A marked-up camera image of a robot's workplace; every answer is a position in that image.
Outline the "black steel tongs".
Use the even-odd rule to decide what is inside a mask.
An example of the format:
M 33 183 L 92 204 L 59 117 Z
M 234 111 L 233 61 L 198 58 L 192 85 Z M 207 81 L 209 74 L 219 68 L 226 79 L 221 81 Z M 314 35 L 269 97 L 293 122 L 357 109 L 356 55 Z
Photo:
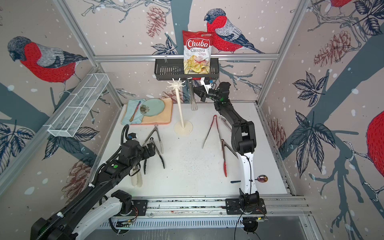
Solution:
M 165 161 L 157 147 L 157 145 L 155 144 L 155 141 L 154 141 L 154 138 L 153 137 L 150 137 L 150 143 L 148 144 L 148 146 L 151 145 L 155 151 L 155 153 L 159 156 L 161 162 L 162 162 L 162 165 L 163 165 L 163 169 L 165 169 Z M 144 161 L 144 174 L 146 174 L 146 169 L 147 169 L 147 161 L 148 160 L 145 160 Z

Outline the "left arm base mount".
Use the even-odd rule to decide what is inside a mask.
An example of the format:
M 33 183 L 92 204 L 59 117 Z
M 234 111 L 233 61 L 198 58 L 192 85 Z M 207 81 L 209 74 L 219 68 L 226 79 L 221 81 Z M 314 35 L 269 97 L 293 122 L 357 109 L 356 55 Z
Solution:
M 108 207 L 112 207 L 113 217 L 143 217 L 147 213 L 148 200 L 131 200 L 131 204 L 128 205 L 128 201 L 123 203 L 118 198 L 108 198 Z

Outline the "white small tongs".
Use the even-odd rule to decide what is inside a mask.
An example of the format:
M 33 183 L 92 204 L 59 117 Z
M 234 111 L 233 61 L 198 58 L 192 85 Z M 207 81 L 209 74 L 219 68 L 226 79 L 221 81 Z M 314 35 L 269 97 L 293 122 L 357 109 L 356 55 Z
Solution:
M 162 140 L 161 140 L 161 137 L 160 137 L 160 134 L 159 134 L 159 129 L 158 129 L 158 125 L 155 125 L 154 128 L 152 129 L 152 131 L 150 132 L 150 134 L 147 136 L 147 138 L 145 139 L 144 141 L 144 145 L 150 140 L 150 138 L 152 137 L 152 135 L 156 133 L 157 136 L 158 136 L 158 140 L 159 140 L 159 143 L 160 143 L 160 146 L 161 146 L 161 153 L 163 154 L 164 153 L 164 148 L 163 148 L 163 143 L 162 143 Z

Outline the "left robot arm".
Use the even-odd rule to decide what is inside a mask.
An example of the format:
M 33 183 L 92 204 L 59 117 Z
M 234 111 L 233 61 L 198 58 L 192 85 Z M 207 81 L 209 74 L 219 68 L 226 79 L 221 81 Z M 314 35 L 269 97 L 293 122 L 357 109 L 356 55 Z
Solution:
M 125 216 L 139 210 L 134 206 L 132 196 L 117 190 L 95 210 L 93 207 L 126 176 L 133 176 L 141 169 L 141 161 L 153 157 L 156 145 L 142 146 L 135 133 L 129 133 L 125 125 L 118 150 L 101 164 L 89 185 L 68 205 L 49 219 L 38 219 L 31 227 L 32 240 L 83 240 L 104 221 L 117 214 Z

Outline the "all steel slotted tongs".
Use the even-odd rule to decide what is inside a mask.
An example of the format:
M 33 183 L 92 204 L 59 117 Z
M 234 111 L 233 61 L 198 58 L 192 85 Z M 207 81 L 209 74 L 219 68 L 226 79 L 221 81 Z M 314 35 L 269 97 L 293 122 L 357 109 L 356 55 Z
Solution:
M 189 78 L 187 78 L 187 81 L 188 81 L 188 93 L 190 95 L 191 110 L 192 111 L 197 111 L 198 110 L 198 106 L 197 106 L 197 103 L 196 103 L 194 87 L 193 87 L 194 80 L 193 80 L 192 77 L 189 77 Z

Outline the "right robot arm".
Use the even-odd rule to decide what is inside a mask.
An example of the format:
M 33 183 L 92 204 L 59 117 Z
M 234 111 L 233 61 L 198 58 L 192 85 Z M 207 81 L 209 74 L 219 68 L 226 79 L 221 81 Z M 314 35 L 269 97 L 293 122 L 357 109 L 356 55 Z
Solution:
M 231 125 L 232 150 L 240 157 L 243 169 L 239 203 L 241 210 L 249 213 L 260 204 L 253 168 L 254 152 L 257 146 L 255 125 L 236 112 L 229 98 L 230 83 L 221 82 L 216 88 L 213 86 L 214 83 L 211 80 L 202 78 L 201 85 L 193 90 L 202 102 L 207 98 L 214 101 L 216 111 Z

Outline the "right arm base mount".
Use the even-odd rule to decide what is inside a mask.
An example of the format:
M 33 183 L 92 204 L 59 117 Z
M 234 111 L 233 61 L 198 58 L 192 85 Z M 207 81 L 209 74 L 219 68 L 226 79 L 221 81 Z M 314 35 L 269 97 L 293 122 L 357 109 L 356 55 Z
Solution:
M 225 199 L 225 206 L 227 215 L 240 215 L 242 213 L 246 215 L 266 215 L 267 209 L 264 199 L 260 200 L 256 204 L 241 204 L 239 199 Z

